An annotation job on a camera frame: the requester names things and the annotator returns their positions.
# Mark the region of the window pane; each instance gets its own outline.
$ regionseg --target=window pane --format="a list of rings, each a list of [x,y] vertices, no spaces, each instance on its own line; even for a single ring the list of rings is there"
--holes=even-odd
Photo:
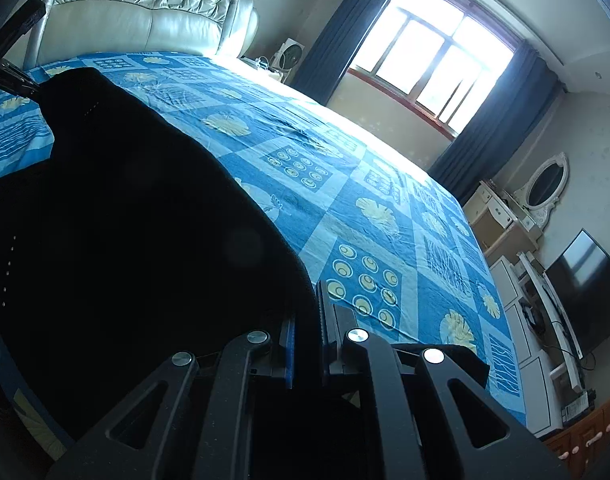
[[[445,0],[391,0],[390,5],[416,14],[449,36],[463,19],[463,13]]]
[[[494,87],[496,79],[497,78],[488,70],[483,70],[479,79],[474,84],[472,91],[465,98],[463,104],[459,106],[454,117],[452,117],[451,121],[448,123],[451,129],[458,134],[463,131],[463,128],[470,122],[470,119],[474,117],[476,110],[483,104],[483,101],[485,101],[485,98]]]
[[[450,105],[441,115],[441,119],[444,120],[443,117],[445,117],[447,109],[451,108],[451,111],[447,114],[447,117],[449,117],[468,88],[474,84],[479,72],[479,63],[465,54],[460,48],[451,46],[434,70],[434,73],[432,73],[432,77],[427,82],[427,85],[425,85],[425,88],[423,88],[417,101],[431,112],[437,114],[445,106],[451,93],[458,86],[459,89],[454,94],[453,99],[451,99]]]
[[[503,73],[514,56],[502,41],[471,18],[463,20],[453,38],[485,63],[496,77]]]
[[[443,44],[437,33],[410,22],[376,73],[406,94],[421,78]]]
[[[352,64],[371,72],[406,19],[405,14],[396,7],[388,6],[372,27]]]

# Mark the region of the ornate white mirror frame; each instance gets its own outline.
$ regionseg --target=ornate white mirror frame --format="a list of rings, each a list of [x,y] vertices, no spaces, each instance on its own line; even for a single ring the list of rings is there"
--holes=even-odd
[[[549,168],[551,165],[556,164],[563,168],[563,175],[560,178],[559,185],[556,187],[554,192],[547,197],[546,200],[541,202],[538,205],[529,205],[528,197],[532,192],[532,187],[536,183],[537,179],[543,174],[543,172]],[[559,201],[559,196],[565,187],[565,184],[568,182],[568,177],[570,176],[570,165],[568,163],[568,158],[565,153],[559,153],[558,155],[549,158],[543,164],[541,164],[538,170],[534,171],[534,174],[530,177],[530,180],[525,183],[523,187],[514,191],[514,198],[519,203],[521,207],[527,209],[530,213],[530,216],[537,223],[538,227],[543,229],[545,224],[550,219],[550,211],[554,208],[556,203]]]

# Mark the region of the window sill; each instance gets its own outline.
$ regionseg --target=window sill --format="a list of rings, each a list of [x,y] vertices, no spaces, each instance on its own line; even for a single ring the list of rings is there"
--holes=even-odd
[[[434,119],[425,110],[416,106],[409,99],[406,99],[403,95],[397,94],[396,92],[390,90],[386,86],[380,84],[378,81],[372,79],[370,76],[365,75],[363,72],[359,72],[358,70],[355,70],[354,68],[348,68],[347,73],[357,77],[358,79],[361,79],[362,81],[365,81],[367,84],[370,84],[374,88],[376,88],[376,89],[380,90],[381,92],[383,92],[384,94],[386,94],[388,97],[391,97],[392,99],[394,99],[394,101],[402,104],[405,108],[414,112],[418,117],[420,117],[427,124],[432,126],[434,129],[436,129],[440,134],[442,134],[448,140],[452,141],[456,138],[454,136],[454,134],[450,132],[450,130],[445,128],[445,126],[443,126],[440,122],[438,122],[436,119]]]

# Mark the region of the silver screw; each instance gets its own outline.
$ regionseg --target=silver screw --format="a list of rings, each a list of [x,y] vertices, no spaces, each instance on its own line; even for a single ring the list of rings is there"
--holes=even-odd
[[[264,343],[267,341],[268,337],[269,336],[262,330],[252,330],[252,332],[247,334],[247,340],[254,345]]]
[[[175,366],[187,366],[192,362],[192,355],[187,352],[178,352],[173,355],[172,362]]]
[[[362,343],[369,336],[370,335],[362,328],[352,328],[352,330],[347,333],[347,337],[349,338],[349,340],[354,341],[355,343]]]
[[[438,348],[428,348],[423,352],[423,357],[428,363],[437,365],[443,362],[443,359],[445,359],[445,354]]]

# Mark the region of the brown wooden cabinet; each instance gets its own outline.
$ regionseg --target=brown wooden cabinet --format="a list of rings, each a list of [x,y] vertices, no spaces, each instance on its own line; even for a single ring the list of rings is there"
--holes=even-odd
[[[581,478],[592,462],[610,443],[610,400],[574,426],[545,441],[545,445],[564,460],[572,478]]]

